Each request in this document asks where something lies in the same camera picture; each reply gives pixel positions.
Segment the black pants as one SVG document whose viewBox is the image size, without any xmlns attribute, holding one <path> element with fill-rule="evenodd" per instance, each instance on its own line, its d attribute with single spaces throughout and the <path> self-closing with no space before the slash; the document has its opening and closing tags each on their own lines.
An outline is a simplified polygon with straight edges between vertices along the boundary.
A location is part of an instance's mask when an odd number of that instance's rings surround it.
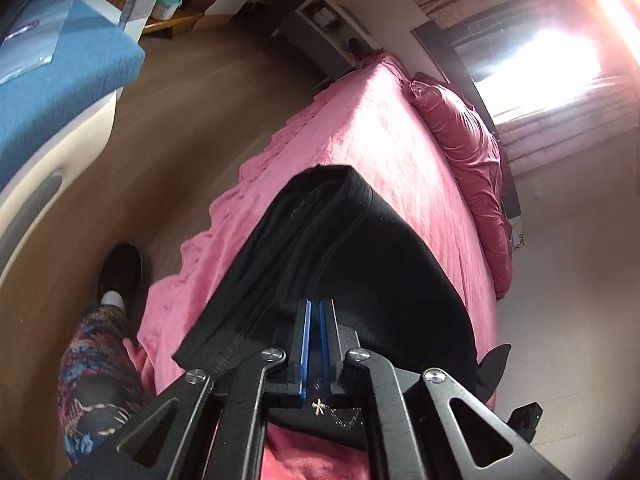
<svg viewBox="0 0 640 480">
<path fill-rule="evenodd" d="M 480 400 L 506 354 L 476 352 L 471 319 L 431 249 L 349 166 L 295 176 L 269 205 L 175 361 L 214 376 L 251 353 L 288 348 L 298 304 L 332 300 L 337 321 L 394 365 L 446 370 Z"/>
</svg>

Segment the floral patterned trouser leg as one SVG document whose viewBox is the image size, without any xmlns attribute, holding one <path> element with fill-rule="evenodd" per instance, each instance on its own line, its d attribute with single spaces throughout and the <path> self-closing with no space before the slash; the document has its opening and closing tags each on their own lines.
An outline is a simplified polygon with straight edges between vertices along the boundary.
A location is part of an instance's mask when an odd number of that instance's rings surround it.
<svg viewBox="0 0 640 480">
<path fill-rule="evenodd" d="M 78 464 L 148 404 L 131 362 L 129 318 L 120 307 L 85 310 L 58 374 L 58 420 L 71 465 Z"/>
</svg>

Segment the black shoe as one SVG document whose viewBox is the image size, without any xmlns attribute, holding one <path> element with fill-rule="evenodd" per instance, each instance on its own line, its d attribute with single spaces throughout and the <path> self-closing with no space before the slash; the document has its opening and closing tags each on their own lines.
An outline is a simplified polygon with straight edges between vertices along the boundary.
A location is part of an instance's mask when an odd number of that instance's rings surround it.
<svg viewBox="0 0 640 480">
<path fill-rule="evenodd" d="M 130 243 L 117 244 L 101 266 L 96 300 L 126 312 L 136 299 L 142 275 L 140 250 Z"/>
</svg>

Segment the red quilted duvet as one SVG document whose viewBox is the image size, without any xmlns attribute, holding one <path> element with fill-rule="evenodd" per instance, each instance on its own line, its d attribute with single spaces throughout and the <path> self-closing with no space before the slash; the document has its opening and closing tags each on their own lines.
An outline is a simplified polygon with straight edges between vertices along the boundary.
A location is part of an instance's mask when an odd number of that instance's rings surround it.
<svg viewBox="0 0 640 480">
<path fill-rule="evenodd" d="M 408 85 L 411 103 L 442 149 L 474 218 L 485 259 L 501 300 L 513 278 L 512 228 L 502 208 L 500 146 L 471 103 L 449 86 L 417 73 Z"/>
</svg>

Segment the pink bed sheet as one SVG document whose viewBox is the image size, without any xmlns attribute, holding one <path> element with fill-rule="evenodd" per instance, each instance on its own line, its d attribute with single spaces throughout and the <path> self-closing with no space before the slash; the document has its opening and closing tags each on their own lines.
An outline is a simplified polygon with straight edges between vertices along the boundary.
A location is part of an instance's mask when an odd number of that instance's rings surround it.
<svg viewBox="0 0 640 480">
<path fill-rule="evenodd" d="M 126 348 L 146 392 L 182 373 L 172 359 L 268 206 L 296 174 L 348 165 L 431 249 L 469 311 L 477 355 L 497 343 L 494 279 L 474 217 L 434 136 L 401 91 L 387 55 L 314 98 L 240 168 L 208 208 L 210 226 L 181 245 L 179 273 L 152 285 L 136 344 Z"/>
</svg>

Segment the dark headboard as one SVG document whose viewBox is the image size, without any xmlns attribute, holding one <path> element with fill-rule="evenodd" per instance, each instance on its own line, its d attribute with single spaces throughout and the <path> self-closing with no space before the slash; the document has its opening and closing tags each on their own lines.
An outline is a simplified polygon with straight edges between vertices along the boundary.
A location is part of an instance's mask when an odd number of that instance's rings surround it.
<svg viewBox="0 0 640 480">
<path fill-rule="evenodd" d="M 446 81 L 450 82 L 459 92 L 460 96 L 467 99 L 480 115 L 489 132 L 496 138 L 500 150 L 503 173 L 502 204 L 506 212 L 506 218 L 515 219 L 521 215 L 518 191 L 514 183 L 508 156 L 503 149 L 488 109 L 478 92 L 474 81 L 465 67 L 462 59 L 454 50 L 448 36 L 437 26 L 435 22 L 427 21 L 411 31 L 412 36 L 418 40 L 425 52 L 430 56 L 437 68 L 444 74 Z"/>
</svg>

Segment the grey white bedside shelf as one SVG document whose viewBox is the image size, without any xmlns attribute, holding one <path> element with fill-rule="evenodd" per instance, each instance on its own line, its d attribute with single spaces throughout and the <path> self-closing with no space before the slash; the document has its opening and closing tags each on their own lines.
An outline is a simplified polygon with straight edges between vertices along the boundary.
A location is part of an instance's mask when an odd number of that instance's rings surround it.
<svg viewBox="0 0 640 480">
<path fill-rule="evenodd" d="M 382 50 L 358 18 L 335 0 L 306 0 L 283 19 L 280 33 L 332 80 Z"/>
</svg>

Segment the blue cushioned sofa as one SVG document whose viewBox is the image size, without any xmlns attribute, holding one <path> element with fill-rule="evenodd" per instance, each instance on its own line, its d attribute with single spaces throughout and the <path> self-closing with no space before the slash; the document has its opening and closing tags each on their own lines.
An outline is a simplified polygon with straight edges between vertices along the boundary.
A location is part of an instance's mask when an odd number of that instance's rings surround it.
<svg viewBox="0 0 640 480">
<path fill-rule="evenodd" d="M 1 0 L 1 43 L 34 0 Z M 144 53 L 104 0 L 75 0 L 52 62 L 1 84 L 1 273 L 101 154 Z"/>
</svg>

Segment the clear plastic document sleeve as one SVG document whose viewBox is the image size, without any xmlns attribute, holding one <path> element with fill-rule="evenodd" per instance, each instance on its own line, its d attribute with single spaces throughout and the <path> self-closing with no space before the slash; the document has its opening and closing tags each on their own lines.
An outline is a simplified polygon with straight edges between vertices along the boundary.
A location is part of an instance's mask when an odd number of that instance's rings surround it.
<svg viewBox="0 0 640 480">
<path fill-rule="evenodd" d="M 2 84 L 52 62 L 75 0 L 34 0 L 1 44 Z"/>
</svg>

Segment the teal lidded white jar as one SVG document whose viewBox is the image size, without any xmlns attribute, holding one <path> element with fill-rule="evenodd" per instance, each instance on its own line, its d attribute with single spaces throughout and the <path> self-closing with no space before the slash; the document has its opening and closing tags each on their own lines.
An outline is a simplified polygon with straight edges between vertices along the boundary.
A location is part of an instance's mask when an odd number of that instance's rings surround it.
<svg viewBox="0 0 640 480">
<path fill-rule="evenodd" d="M 151 18 L 157 21 L 170 20 L 182 5 L 182 0 L 156 0 Z"/>
</svg>

